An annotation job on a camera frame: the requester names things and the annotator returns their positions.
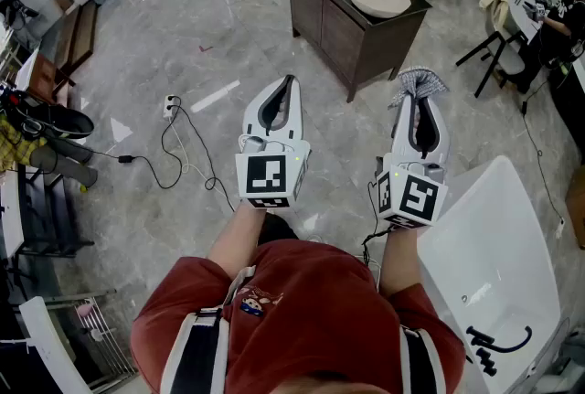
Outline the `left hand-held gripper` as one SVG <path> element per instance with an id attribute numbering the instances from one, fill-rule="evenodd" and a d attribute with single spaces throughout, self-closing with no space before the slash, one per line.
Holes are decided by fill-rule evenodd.
<path id="1" fill-rule="evenodd" d="M 239 197 L 254 208 L 295 206 L 311 153 L 310 144 L 299 140 L 303 113 L 295 76 L 274 81 L 252 99 L 244 112 L 243 132 L 240 153 L 235 154 Z"/>

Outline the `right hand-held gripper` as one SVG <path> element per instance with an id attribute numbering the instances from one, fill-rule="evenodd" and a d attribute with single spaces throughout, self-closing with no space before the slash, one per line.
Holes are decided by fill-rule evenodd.
<path id="1" fill-rule="evenodd" d="M 411 95 L 399 107 L 391 153 L 376 158 L 374 201 L 377 218 L 404 229 L 433 226 L 447 196 L 445 169 L 451 138 L 438 105 L 426 99 L 432 143 L 422 160 L 416 133 L 420 110 Z"/>

